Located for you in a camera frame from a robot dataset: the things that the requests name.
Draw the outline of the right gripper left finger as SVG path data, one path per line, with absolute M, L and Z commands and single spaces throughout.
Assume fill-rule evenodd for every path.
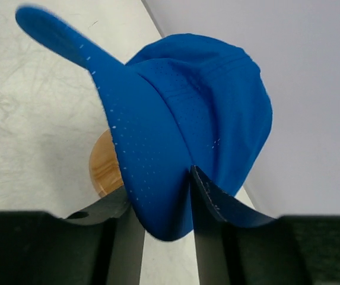
M 0 211 L 0 284 L 138 284 L 143 245 L 124 187 L 67 218 Z

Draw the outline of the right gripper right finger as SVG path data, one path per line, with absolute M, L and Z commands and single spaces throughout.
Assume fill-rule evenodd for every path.
M 262 214 L 190 169 L 201 284 L 340 284 L 340 216 Z

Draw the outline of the wooden hat stand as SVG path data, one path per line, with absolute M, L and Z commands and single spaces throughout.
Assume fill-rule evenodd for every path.
M 96 141 L 89 159 L 89 173 L 94 189 L 105 197 L 123 186 L 112 135 L 108 129 Z

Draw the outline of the blue cap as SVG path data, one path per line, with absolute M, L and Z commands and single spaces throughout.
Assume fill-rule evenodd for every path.
M 272 125 L 260 68 L 242 48 L 174 34 L 121 63 L 45 9 L 20 6 L 15 19 L 90 73 L 128 197 L 152 236 L 173 241 L 193 229 L 192 166 L 230 195 L 241 188 Z

